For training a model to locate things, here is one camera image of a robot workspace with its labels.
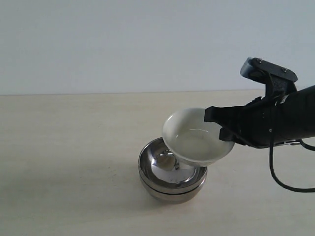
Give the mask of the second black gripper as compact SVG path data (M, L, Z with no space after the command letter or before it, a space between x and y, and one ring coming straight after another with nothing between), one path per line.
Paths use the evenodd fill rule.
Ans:
M259 97L242 106L208 107L204 122L221 126L221 141L269 148L302 139L301 107L300 92Z

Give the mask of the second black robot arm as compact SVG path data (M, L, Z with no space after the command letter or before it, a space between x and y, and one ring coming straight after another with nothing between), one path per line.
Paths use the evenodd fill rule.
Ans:
M315 135L315 88L257 97L243 106L206 108L205 122L221 126L219 139L268 148Z

